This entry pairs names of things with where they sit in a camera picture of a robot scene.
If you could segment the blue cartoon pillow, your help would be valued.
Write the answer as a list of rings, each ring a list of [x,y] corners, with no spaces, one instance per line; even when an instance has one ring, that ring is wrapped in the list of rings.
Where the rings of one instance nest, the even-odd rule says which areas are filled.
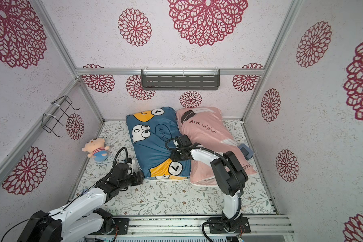
[[[176,111],[161,107],[126,116],[131,142],[146,179],[188,179],[191,161],[175,161],[166,141],[181,135]]]

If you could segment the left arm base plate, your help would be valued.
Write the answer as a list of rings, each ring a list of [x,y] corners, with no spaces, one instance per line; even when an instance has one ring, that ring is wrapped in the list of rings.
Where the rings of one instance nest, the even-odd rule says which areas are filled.
[[[110,232],[110,235],[126,235],[128,233],[129,223],[129,218],[113,218],[112,231]]]

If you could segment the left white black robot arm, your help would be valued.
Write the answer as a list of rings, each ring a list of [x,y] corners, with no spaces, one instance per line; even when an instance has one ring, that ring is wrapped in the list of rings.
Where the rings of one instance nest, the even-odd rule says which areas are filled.
[[[110,234],[116,225],[102,207],[121,191],[143,183],[144,173],[118,163],[83,195],[50,212],[38,211],[25,220],[19,242],[76,242],[92,233]]]

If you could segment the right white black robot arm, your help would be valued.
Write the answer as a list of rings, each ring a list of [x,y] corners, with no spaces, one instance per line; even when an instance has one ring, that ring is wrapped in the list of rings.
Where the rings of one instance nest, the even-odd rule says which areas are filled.
[[[202,224],[202,232],[211,234],[246,234],[250,233],[250,224],[242,212],[242,195],[248,181],[248,175],[232,151],[223,154],[192,143],[186,136],[171,138],[165,143],[175,161],[195,160],[211,166],[214,178],[224,194],[224,207],[220,217],[211,217]]]

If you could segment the pink good night pillow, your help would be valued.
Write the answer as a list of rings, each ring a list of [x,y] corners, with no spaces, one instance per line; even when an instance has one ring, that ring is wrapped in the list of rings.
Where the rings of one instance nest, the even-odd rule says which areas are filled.
[[[248,163],[238,145],[222,121],[221,110],[215,107],[184,108],[176,111],[176,120],[181,134],[192,143],[218,153],[233,152],[248,176],[257,171]],[[191,161],[190,182],[201,187],[216,187],[217,182],[209,162]]]

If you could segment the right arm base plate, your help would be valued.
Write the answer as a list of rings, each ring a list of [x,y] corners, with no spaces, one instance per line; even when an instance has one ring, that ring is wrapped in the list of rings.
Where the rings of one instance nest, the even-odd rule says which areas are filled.
[[[211,234],[249,234],[251,232],[249,221],[243,216],[226,223],[222,218],[212,217],[208,222]]]

